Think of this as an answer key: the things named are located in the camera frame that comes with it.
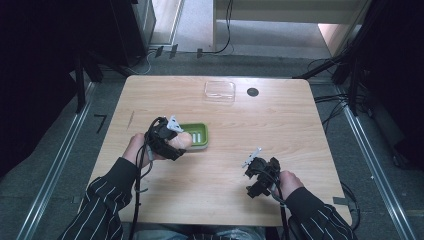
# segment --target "transparent box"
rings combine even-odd
[[[236,85],[233,82],[208,81],[205,84],[205,98],[207,101],[234,102]]]

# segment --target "metal rail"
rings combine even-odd
[[[339,88],[336,89],[339,93],[343,92]],[[383,198],[386,208],[392,218],[392,221],[398,231],[401,239],[414,240],[417,239],[412,227],[406,217],[405,211],[402,208],[395,192],[393,191],[389,180],[384,173],[377,156],[370,144],[370,141],[362,128],[361,122],[358,117],[355,117],[348,108],[344,108],[344,113],[349,121],[350,127],[358,141],[359,147],[364,154],[368,168],[374,178],[375,184]]]
[[[65,136],[65,139],[59,149],[59,152],[56,155],[52,166],[50,167],[50,170],[44,180],[43,185],[40,188],[40,191],[38,192],[37,197],[31,205],[29,213],[16,239],[28,240],[33,238],[38,223],[40,222],[40,219],[43,216],[44,210],[47,207],[53,190],[66,164],[69,153],[72,150],[75,139],[77,138],[79,130],[81,129],[85,117],[87,116],[87,112],[91,105],[91,97],[94,93],[94,90],[96,89],[96,86],[96,83],[90,83],[88,85],[85,93],[87,97],[86,104],[83,107],[82,111],[79,114],[75,115],[71,127],[69,128],[69,131]]]

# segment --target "black glove device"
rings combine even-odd
[[[149,131],[149,136],[147,139],[147,145],[150,146],[153,152],[165,157],[166,159],[176,160],[181,157],[186,150],[185,149],[176,149],[168,145],[168,141],[173,139],[178,135],[177,132],[168,129],[168,120],[166,117],[160,117],[158,124],[153,126],[151,131]]]
[[[255,157],[249,164],[245,174],[249,178],[258,175],[257,181],[252,186],[246,187],[248,191],[247,195],[251,198],[259,196],[262,193],[269,196],[270,191],[268,188],[279,181],[280,163],[274,157],[269,162],[266,162],[263,158]]]

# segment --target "green container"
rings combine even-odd
[[[184,132],[190,133],[193,143],[187,150],[200,150],[208,147],[208,127],[204,123],[180,124]]]

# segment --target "hand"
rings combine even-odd
[[[294,190],[300,187],[304,187],[304,185],[294,173],[289,171],[280,172],[280,189],[283,194],[283,200],[286,200]]]
[[[136,135],[134,135],[133,137],[131,137],[130,143],[127,146],[127,149],[125,150],[124,154],[122,155],[123,158],[127,159],[128,161],[132,162],[134,165],[137,165],[140,163],[140,155],[141,155],[141,150],[140,153],[138,154],[138,159],[136,159],[137,157],[137,152],[138,150],[141,148],[141,146],[143,146],[144,144],[144,134],[143,133],[137,133]],[[164,157],[153,153],[153,158],[155,160],[163,160],[165,159]],[[143,159],[143,166],[145,167],[149,164],[149,157],[147,156],[147,149],[146,152],[144,154],[144,159]]]

